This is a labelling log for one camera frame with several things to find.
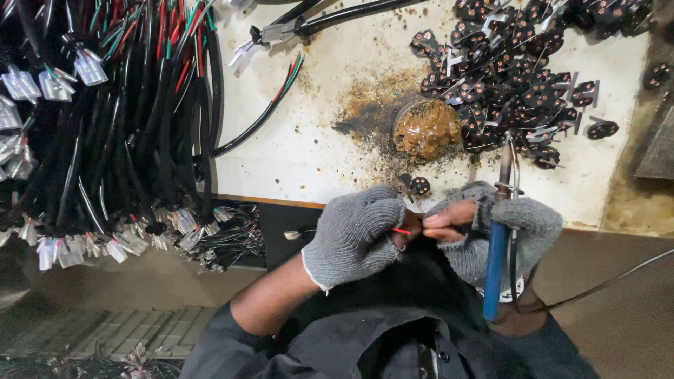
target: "green wire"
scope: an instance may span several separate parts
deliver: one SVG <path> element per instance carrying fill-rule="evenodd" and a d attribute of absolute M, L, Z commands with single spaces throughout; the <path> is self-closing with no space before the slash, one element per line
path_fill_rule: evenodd
<path fill-rule="evenodd" d="M 211 27 L 211 30 L 215 30 L 215 25 L 213 25 L 213 20 L 211 20 L 210 12 L 206 14 L 208 16 L 208 25 Z"/>
<path fill-rule="evenodd" d="M 108 30 L 108 18 L 110 17 L 110 3 L 105 3 L 105 20 L 103 21 L 103 32 Z"/>
<path fill-rule="evenodd" d="M 288 87 L 290 86 L 290 83 L 293 82 L 293 79 L 297 75 L 297 71 L 299 71 L 300 63 L 302 63 L 303 60 L 304 60 L 304 58 L 302 58 L 302 54 L 300 54 L 297 57 L 297 63 L 295 64 L 295 69 L 293 70 L 293 74 L 290 75 L 290 78 L 288 79 L 288 82 L 286 83 L 285 87 L 283 88 L 283 92 L 286 92 L 288 90 Z"/>
<path fill-rule="evenodd" d="M 51 68 L 49 68 L 49 66 L 47 66 L 46 63 L 44 64 L 44 68 L 47 69 L 47 71 L 49 72 L 49 75 L 50 75 L 52 78 L 54 78 L 54 79 L 59 79 L 59 77 L 57 77 L 56 74 L 54 74 L 54 71 L 51 71 Z"/>
<path fill-rule="evenodd" d="M 194 14 L 197 13 L 197 8 L 199 7 L 199 4 L 202 2 L 202 0 L 197 1 L 197 5 L 192 9 L 192 13 L 189 15 L 189 18 L 187 19 L 186 28 L 189 29 L 189 25 L 192 23 L 192 17 L 194 17 Z"/>
<path fill-rule="evenodd" d="M 123 29 L 119 29 L 118 31 L 110 34 L 101 44 L 101 47 L 105 47 L 105 45 L 109 44 L 110 41 L 112 41 L 119 33 L 121 33 Z"/>
<path fill-rule="evenodd" d="M 108 53 L 105 55 L 106 57 L 109 57 L 110 55 L 112 55 L 115 52 L 115 50 L 117 50 L 117 45 L 119 45 L 119 41 L 122 39 L 122 36 L 124 35 L 124 33 L 122 33 L 122 32 L 125 29 L 126 29 L 126 22 L 124 22 L 124 25 L 122 25 L 121 29 L 119 30 L 120 33 L 119 33 L 119 35 L 117 35 L 117 40 L 115 40 L 115 43 L 112 45 L 110 50 L 108 50 Z"/>
<path fill-rule="evenodd" d="M 94 29 L 96 18 L 98 18 L 98 12 L 100 12 L 100 5 L 96 6 L 96 13 L 94 13 L 94 17 L 91 19 L 91 24 L 89 25 L 89 32 L 91 32 Z"/>

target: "clear plastic connector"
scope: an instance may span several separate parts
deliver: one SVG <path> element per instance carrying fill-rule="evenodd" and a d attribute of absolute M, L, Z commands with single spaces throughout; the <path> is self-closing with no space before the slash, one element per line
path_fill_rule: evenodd
<path fill-rule="evenodd" d="M 178 246 L 183 248 L 186 252 L 189 250 L 192 250 L 194 246 L 197 245 L 197 242 L 202 238 L 204 235 L 204 228 L 199 228 L 195 231 L 190 231 L 185 234 L 185 236 L 180 240 L 178 243 Z"/>
<path fill-rule="evenodd" d="M 26 215 L 24 215 L 24 218 L 26 219 L 26 222 L 24 223 L 24 226 L 18 230 L 19 238 L 28 242 L 28 245 L 35 246 L 38 243 L 38 233 L 35 231 L 36 222 L 33 221 L 32 218 L 26 217 Z"/>
<path fill-rule="evenodd" d="M 101 61 L 102 59 L 89 49 L 78 50 L 75 69 L 87 86 L 91 87 L 108 81 L 108 76 L 100 66 Z"/>
<path fill-rule="evenodd" d="M 165 235 L 153 235 L 152 236 L 152 246 L 157 250 L 168 250 L 169 249 L 169 240 Z"/>
<path fill-rule="evenodd" d="M 37 249 L 40 271 L 46 271 L 51 268 L 53 263 L 52 252 L 55 242 L 56 239 L 52 237 L 42 237 L 40 239 L 40 245 Z"/>
<path fill-rule="evenodd" d="M 42 96 L 35 80 L 26 71 L 19 70 L 15 65 L 9 65 L 9 72 L 0 75 L 9 95 L 16 101 L 34 100 Z"/>
<path fill-rule="evenodd" d="M 24 127 L 16 104 L 0 95 L 0 130 L 20 129 Z"/>
<path fill-rule="evenodd" d="M 110 242 L 106 243 L 104 251 L 107 255 L 113 257 L 117 263 L 122 263 L 129 257 L 124 252 L 120 243 L 115 239 L 111 239 Z"/>
<path fill-rule="evenodd" d="M 138 238 L 129 230 L 124 231 L 124 233 L 121 235 L 116 234 L 115 238 L 124 247 L 124 250 L 127 250 L 129 253 L 135 254 L 137 256 L 143 254 L 145 249 L 147 249 L 150 245 L 148 242 Z"/>
<path fill-rule="evenodd" d="M 75 266 L 76 264 L 83 264 L 84 257 L 82 256 L 81 251 L 79 250 L 79 245 L 73 242 L 73 245 L 68 244 L 68 240 L 64 238 L 59 238 L 56 240 L 57 251 L 59 257 L 59 263 L 61 267 L 68 268 L 70 266 Z"/>
<path fill-rule="evenodd" d="M 215 216 L 215 219 L 220 221 L 221 223 L 226 223 L 227 221 L 231 220 L 234 215 L 231 214 L 225 207 L 219 206 L 213 210 L 213 215 Z"/>
<path fill-rule="evenodd" d="M 0 231 L 0 247 L 3 247 L 11 237 L 11 230 Z"/>
<path fill-rule="evenodd" d="M 0 138 L 0 165 L 7 163 L 15 155 L 15 151 L 20 147 L 21 136 L 19 135 L 9 138 Z"/>
<path fill-rule="evenodd" d="M 42 88 L 42 93 L 44 98 L 50 101 L 63 101 L 70 103 L 73 100 L 73 94 L 75 90 L 65 82 L 70 80 L 72 77 L 61 76 L 59 74 L 51 74 L 48 71 L 42 71 L 38 75 L 38 81 L 40 82 L 40 87 Z"/>
<path fill-rule="evenodd" d="M 182 234 L 187 234 L 187 232 L 192 231 L 197 228 L 197 223 L 190 213 L 186 209 L 178 209 L 173 213 L 169 214 L 169 218 L 173 222 L 173 228 L 180 231 Z"/>
<path fill-rule="evenodd" d="M 216 221 L 213 221 L 212 223 L 204 227 L 204 231 L 208 235 L 214 235 L 215 233 L 220 231 L 220 227 L 218 226 L 218 223 Z"/>
<path fill-rule="evenodd" d="M 89 257 L 95 256 L 96 258 L 100 257 L 100 248 L 94 242 L 94 238 L 91 233 L 86 233 L 86 251 Z"/>
<path fill-rule="evenodd" d="M 30 156 L 30 149 L 23 154 L 14 155 L 5 168 L 5 173 L 12 179 L 27 180 L 35 168 L 35 160 Z"/>
<path fill-rule="evenodd" d="M 262 28 L 262 42 L 286 42 L 295 36 L 295 22 L 272 24 Z"/>

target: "finger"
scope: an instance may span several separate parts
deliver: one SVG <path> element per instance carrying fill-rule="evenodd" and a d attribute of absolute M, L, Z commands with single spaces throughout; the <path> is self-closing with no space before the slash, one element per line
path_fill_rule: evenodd
<path fill-rule="evenodd" d="M 401 225 L 405 210 L 405 203 L 401 199 L 383 199 L 366 207 L 359 224 L 374 240 L 382 233 Z"/>
<path fill-rule="evenodd" d="M 473 199 L 453 202 L 433 216 L 427 217 L 423 221 L 423 226 L 427 229 L 439 229 L 470 224 L 476 211 L 477 204 Z"/>
<path fill-rule="evenodd" d="M 455 243 L 463 241 L 464 235 L 457 232 L 452 228 L 443 228 L 443 229 L 424 229 L 423 235 L 426 237 L 433 238 L 438 242 L 443 243 Z"/>
<path fill-rule="evenodd" d="M 380 200 L 395 199 L 397 197 L 398 193 L 390 185 L 385 184 L 368 188 L 357 194 L 357 198 L 363 206 L 368 206 Z"/>
<path fill-rule="evenodd" d="M 409 234 L 393 231 L 391 240 L 398 251 L 403 251 L 407 248 L 410 242 L 414 241 L 421 234 L 421 222 L 411 210 L 405 210 L 405 219 L 399 229 L 408 231 Z"/>

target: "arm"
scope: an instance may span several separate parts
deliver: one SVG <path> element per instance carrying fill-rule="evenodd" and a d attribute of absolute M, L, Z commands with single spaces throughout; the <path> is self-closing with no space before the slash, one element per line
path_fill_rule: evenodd
<path fill-rule="evenodd" d="M 273 335 L 298 305 L 319 290 L 302 265 L 302 255 L 297 254 L 234 295 L 232 316 L 250 334 Z"/>
<path fill-rule="evenodd" d="M 274 351 L 276 334 L 290 313 L 320 289 L 356 281 L 383 270 L 406 245 L 390 229 L 421 233 L 406 218 L 404 202 L 390 187 L 340 196 L 326 206 L 313 241 L 302 254 L 238 292 L 205 327 L 183 366 L 182 378 L 285 378 L 308 372 Z"/>

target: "white work table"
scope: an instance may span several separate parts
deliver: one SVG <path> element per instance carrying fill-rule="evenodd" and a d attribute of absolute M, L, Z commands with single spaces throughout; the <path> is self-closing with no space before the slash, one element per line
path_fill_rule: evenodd
<path fill-rule="evenodd" d="M 342 3 L 348 7 L 361 1 Z M 348 117 L 353 103 L 362 102 L 363 98 L 382 93 L 395 96 L 393 93 L 399 88 L 418 90 L 429 61 L 415 57 L 409 42 L 417 31 L 431 29 L 438 42 L 443 43 L 444 35 L 456 24 L 453 4 L 427 1 L 328 28 L 308 46 L 295 38 L 269 51 L 260 49 L 236 73 L 225 63 L 234 55 L 236 46 L 250 39 L 250 25 L 261 28 L 294 4 L 258 5 L 247 17 L 233 15 L 222 7 L 216 10 L 225 95 L 219 144 L 239 135 L 257 119 L 276 95 L 288 64 L 299 51 L 305 54 L 306 61 L 298 80 L 268 122 L 238 148 L 215 160 L 214 193 L 324 204 L 335 196 L 393 181 L 402 172 L 374 171 L 389 166 L 382 162 L 386 158 L 332 126 Z M 341 8 L 340 2 L 324 10 L 331 12 L 335 7 Z M 617 34 L 599 43 L 588 43 L 585 36 L 567 29 L 564 39 L 564 46 L 551 56 L 546 68 L 553 72 L 578 71 L 577 84 L 601 80 L 598 107 L 578 109 L 584 112 L 581 132 L 594 123 L 590 115 L 615 121 L 620 130 L 599 141 L 580 134 L 574 136 L 572 132 L 566 137 L 560 133 L 555 139 L 561 142 L 553 146 L 560 151 L 560 164 L 565 169 L 544 171 L 530 159 L 520 159 L 520 187 L 526 196 L 559 211 L 566 227 L 595 230 L 599 228 L 617 159 L 627 141 L 648 35 L 626 38 Z M 371 90 L 362 91 L 363 87 Z M 467 154 L 461 154 L 453 160 L 441 159 L 415 168 L 410 174 L 428 178 L 432 194 L 417 197 L 414 204 L 409 204 L 410 209 L 425 212 L 443 198 L 446 190 L 468 181 L 497 181 L 497 154 L 498 151 L 482 153 L 477 167 L 469 163 Z"/>

